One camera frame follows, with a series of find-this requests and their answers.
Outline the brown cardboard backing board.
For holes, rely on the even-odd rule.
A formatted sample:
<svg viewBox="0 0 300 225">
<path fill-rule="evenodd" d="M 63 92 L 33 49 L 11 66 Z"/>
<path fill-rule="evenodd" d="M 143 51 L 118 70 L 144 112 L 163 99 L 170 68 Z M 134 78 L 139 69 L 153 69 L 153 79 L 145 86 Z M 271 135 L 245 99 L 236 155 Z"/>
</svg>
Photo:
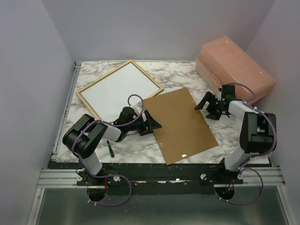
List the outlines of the brown cardboard backing board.
<svg viewBox="0 0 300 225">
<path fill-rule="evenodd" d="M 187 88 L 144 100 L 145 109 L 162 128 L 155 139 L 167 165 L 218 146 L 211 129 Z"/>
</svg>

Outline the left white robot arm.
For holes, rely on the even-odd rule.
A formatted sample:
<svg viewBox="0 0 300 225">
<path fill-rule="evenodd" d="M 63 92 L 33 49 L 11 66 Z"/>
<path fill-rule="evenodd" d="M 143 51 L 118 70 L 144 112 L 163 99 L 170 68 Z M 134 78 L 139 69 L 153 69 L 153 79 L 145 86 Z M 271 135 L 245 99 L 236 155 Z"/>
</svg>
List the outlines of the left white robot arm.
<svg viewBox="0 0 300 225">
<path fill-rule="evenodd" d="M 101 171 L 103 165 L 98 160 L 95 150 L 101 139 L 119 143 L 127 137 L 128 132 L 137 131 L 140 136 L 144 136 L 160 128 L 162 125 L 155 121 L 147 110 L 137 114 L 134 108 L 126 106 L 112 125 L 84 114 L 64 134 L 62 143 L 88 170 L 88 180 L 93 185 L 99 185 L 104 179 Z"/>
</svg>

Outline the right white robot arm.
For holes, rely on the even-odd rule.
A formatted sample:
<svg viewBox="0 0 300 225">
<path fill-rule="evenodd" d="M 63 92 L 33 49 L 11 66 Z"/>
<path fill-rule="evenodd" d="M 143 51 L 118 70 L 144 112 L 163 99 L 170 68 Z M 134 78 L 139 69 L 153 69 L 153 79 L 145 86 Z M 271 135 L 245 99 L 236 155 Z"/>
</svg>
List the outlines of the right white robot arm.
<svg viewBox="0 0 300 225">
<path fill-rule="evenodd" d="M 238 99 L 235 93 L 237 85 L 236 82 L 222 85 L 217 95 L 206 92 L 194 108 L 205 108 L 208 119 L 219 120 L 222 115 L 233 115 L 242 122 L 239 146 L 220 161 L 215 172 L 217 181 L 222 184 L 233 177 L 240 178 L 251 159 L 270 154 L 277 144 L 275 114 L 262 112 L 250 106 L 248 100 Z"/>
</svg>

